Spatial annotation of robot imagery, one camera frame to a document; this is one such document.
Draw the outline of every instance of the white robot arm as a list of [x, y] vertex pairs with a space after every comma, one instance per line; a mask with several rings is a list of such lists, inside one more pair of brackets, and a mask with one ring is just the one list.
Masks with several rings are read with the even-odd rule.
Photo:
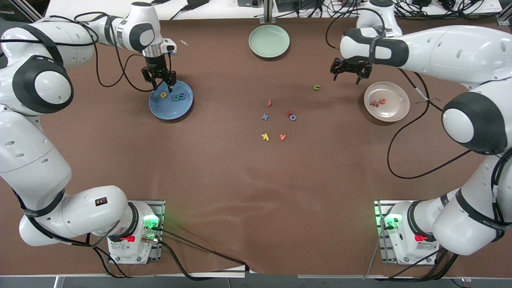
[[[400, 202], [391, 209], [386, 223], [395, 227], [389, 234], [396, 260], [411, 264], [439, 244], [470, 255], [498, 239], [512, 222], [512, 170], [506, 161], [499, 162], [510, 157], [512, 147], [512, 99], [503, 95], [512, 89], [512, 35], [475, 26], [401, 35], [393, 23], [390, 0], [370, 0], [362, 7], [378, 11], [384, 23], [375, 13], [361, 13], [364, 18], [357, 28], [342, 36], [344, 60], [336, 59], [331, 72], [371, 70], [371, 64], [383, 64], [463, 84], [469, 91], [446, 104], [443, 127], [457, 143], [488, 155], [461, 188], [433, 200]], [[368, 78], [369, 72], [363, 74], [359, 77]]]
[[[161, 78], [169, 86], [175, 83], [164, 56], [176, 53], [176, 44], [162, 38], [153, 6], [132, 3], [126, 19], [94, 16], [84, 23], [100, 43], [142, 52], [147, 81], [154, 84]], [[13, 188], [24, 211], [19, 224], [22, 239], [40, 246], [70, 244], [67, 239], [87, 233], [108, 235], [109, 250], [119, 263], [145, 263], [151, 244], [142, 241], [154, 237], [147, 228], [157, 225], [158, 217], [147, 204], [128, 202], [116, 186], [67, 194], [71, 167], [39, 121], [41, 114], [58, 112], [73, 100], [66, 68], [91, 59], [88, 29], [51, 17], [7, 30], [2, 49], [8, 65], [0, 70], [0, 176]]]

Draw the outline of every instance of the blue plate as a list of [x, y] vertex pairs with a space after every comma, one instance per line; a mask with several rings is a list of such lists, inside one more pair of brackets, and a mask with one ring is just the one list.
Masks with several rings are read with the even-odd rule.
[[[160, 96], [162, 92], [167, 93], [166, 98]], [[192, 89], [185, 82], [176, 81], [170, 93], [167, 84], [162, 83], [151, 93], [150, 109], [160, 119], [173, 120], [185, 115], [192, 107], [193, 101]]]

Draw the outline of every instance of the white table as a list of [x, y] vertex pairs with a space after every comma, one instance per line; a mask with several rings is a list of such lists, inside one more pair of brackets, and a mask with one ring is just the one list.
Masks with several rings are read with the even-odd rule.
[[[66, 17], [74, 17], [77, 14], [91, 11], [102, 11], [107, 14], [126, 17], [130, 12], [130, 3], [135, 0], [51, 0], [46, 11], [46, 15], [61, 15]], [[150, 2], [151, 0], [140, 0], [142, 2]], [[161, 20], [170, 19], [178, 10], [187, 4], [186, 0], [170, 0], [167, 3], [156, 5], [158, 16]], [[340, 5], [335, 4], [335, 9], [339, 9]], [[329, 17], [324, 7], [323, 17]], [[468, 12], [478, 14], [497, 13], [501, 11], [499, 0], [484, 0], [483, 4], [476, 9], [471, 8]], [[312, 9], [301, 14], [301, 17], [306, 17], [311, 13]], [[429, 15], [445, 14], [446, 11], [435, 0], [428, 7], [424, 7], [423, 11]], [[263, 14], [263, 7], [248, 8], [238, 7], [237, 0], [210, 0], [210, 3], [203, 5], [191, 11], [180, 13], [175, 19], [223, 19], [223, 18], [253, 18], [255, 15]], [[286, 14], [279, 13], [276, 5], [273, 6], [272, 16]], [[286, 15], [284, 17], [297, 17], [295, 13]], [[320, 17], [320, 12], [316, 11], [313, 17]]]

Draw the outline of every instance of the brown table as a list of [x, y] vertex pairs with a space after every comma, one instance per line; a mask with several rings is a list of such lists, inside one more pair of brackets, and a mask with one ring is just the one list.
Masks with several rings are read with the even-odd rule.
[[[358, 86], [354, 74], [332, 81], [329, 67], [339, 52], [324, 40], [330, 19], [280, 19], [291, 38], [284, 57], [263, 60], [247, 39], [254, 19], [163, 22], [162, 34], [179, 46], [173, 58], [178, 78], [194, 91], [195, 104], [182, 121], [165, 123], [152, 115], [148, 93], [124, 80], [103, 88], [94, 61], [70, 69], [75, 99], [65, 110], [45, 115], [49, 138], [73, 167], [69, 193], [115, 184], [129, 199], [165, 199], [165, 227], [205, 246], [246, 261], [268, 274], [362, 275], [377, 239], [373, 201], [430, 199], [455, 189], [482, 160], [470, 154], [439, 172], [400, 180], [386, 167], [388, 142], [425, 104], [395, 68], [376, 66]], [[404, 33], [454, 22], [400, 22]], [[471, 22], [494, 26], [494, 20]], [[355, 27], [342, 19], [330, 39]], [[130, 53], [122, 51], [123, 58]], [[119, 75], [114, 49], [99, 47], [106, 83]], [[144, 65], [134, 57], [129, 76], [148, 87]], [[376, 81], [400, 85], [411, 99], [408, 116], [397, 123], [374, 121], [361, 96]], [[433, 97], [445, 104], [465, 91], [459, 84], [425, 77]], [[321, 85], [316, 92], [313, 85]], [[273, 105], [267, 107], [272, 99]], [[292, 110], [297, 121], [285, 112]], [[270, 115], [261, 120], [263, 113]], [[262, 141], [268, 133], [270, 141]], [[279, 135], [286, 134], [280, 141]], [[432, 109], [396, 140], [392, 166], [400, 174], [424, 172], [463, 152], [444, 133]], [[31, 247], [17, 231], [22, 216], [0, 182], [0, 275], [103, 273], [88, 249], [53, 245]], [[190, 272], [234, 265], [168, 239]], [[512, 277], [512, 237], [506, 235], [469, 257], [459, 257], [449, 276]], [[164, 252], [158, 264], [123, 267], [132, 275], [177, 273]], [[402, 267], [376, 260], [373, 275]], [[421, 275], [424, 269], [412, 269]]]

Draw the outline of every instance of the green plate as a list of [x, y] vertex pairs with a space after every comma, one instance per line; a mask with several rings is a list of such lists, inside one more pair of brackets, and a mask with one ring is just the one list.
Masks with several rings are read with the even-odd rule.
[[290, 46], [290, 37], [286, 31], [276, 25], [263, 25], [254, 29], [249, 36], [249, 47], [258, 56], [277, 57]]

